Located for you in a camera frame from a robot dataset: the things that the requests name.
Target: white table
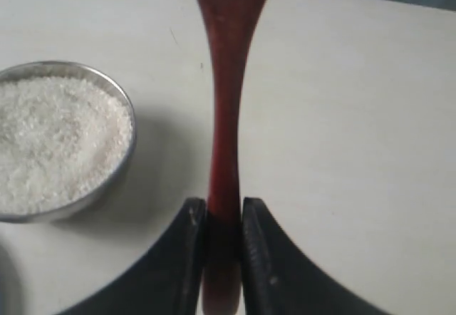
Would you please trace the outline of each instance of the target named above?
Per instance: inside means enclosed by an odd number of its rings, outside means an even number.
[[[130,179],[108,209],[0,226],[11,313],[47,315],[116,278],[186,196],[206,195],[208,47],[195,0],[0,4],[0,67],[94,66],[139,118]],[[252,44],[242,194],[262,197],[320,267],[394,314],[456,312],[455,59],[456,14],[377,0],[269,0]]]

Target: red specimen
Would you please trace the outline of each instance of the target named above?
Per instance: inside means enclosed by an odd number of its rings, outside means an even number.
[[[198,0],[212,58],[214,142],[208,198],[206,315],[232,315],[240,291],[239,104],[250,42],[266,0]]]

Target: steel bowl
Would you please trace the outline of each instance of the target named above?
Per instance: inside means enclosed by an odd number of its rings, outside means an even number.
[[[100,183],[99,186],[97,186],[94,190],[90,191],[82,198],[73,201],[68,205],[45,212],[37,212],[27,215],[6,214],[0,212],[0,222],[51,222],[68,218],[75,213],[90,207],[96,201],[101,199],[102,196],[112,192],[115,189],[116,185],[119,183],[119,180],[125,176],[129,163],[131,161],[131,157],[133,156],[137,138],[135,112],[133,110],[133,105],[125,91],[112,78],[101,73],[100,71],[74,62],[33,62],[14,66],[7,68],[4,71],[0,71],[0,85],[30,78],[51,76],[62,78],[77,78],[81,80],[85,79],[97,87],[102,88],[112,97],[117,98],[128,109],[128,113],[130,114],[132,137],[128,144],[128,149],[116,169],[102,183]]]

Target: white granular powder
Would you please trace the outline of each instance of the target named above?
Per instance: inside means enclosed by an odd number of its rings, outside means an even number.
[[[99,186],[133,135],[128,109],[88,81],[0,85],[0,213],[61,207]]]

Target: metal container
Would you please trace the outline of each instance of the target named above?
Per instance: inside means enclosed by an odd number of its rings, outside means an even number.
[[[112,97],[117,98],[128,110],[132,125],[132,137],[128,144],[128,149],[120,161],[117,168],[108,176],[99,186],[90,191],[84,197],[73,201],[72,203],[49,210],[46,212],[38,212],[27,215],[15,215],[0,213],[0,222],[28,223],[28,222],[51,222],[55,220],[65,219],[74,215],[77,212],[91,206],[106,193],[112,192],[115,189],[119,179],[125,175],[131,157],[136,146],[136,124],[133,105],[125,93],[125,91],[111,78],[95,70],[94,68],[84,66],[79,63],[65,61],[42,61],[26,63],[20,66],[7,68],[0,71],[0,85],[8,82],[14,82],[30,78],[40,77],[62,77],[62,78],[77,78],[87,80],[103,89]]]

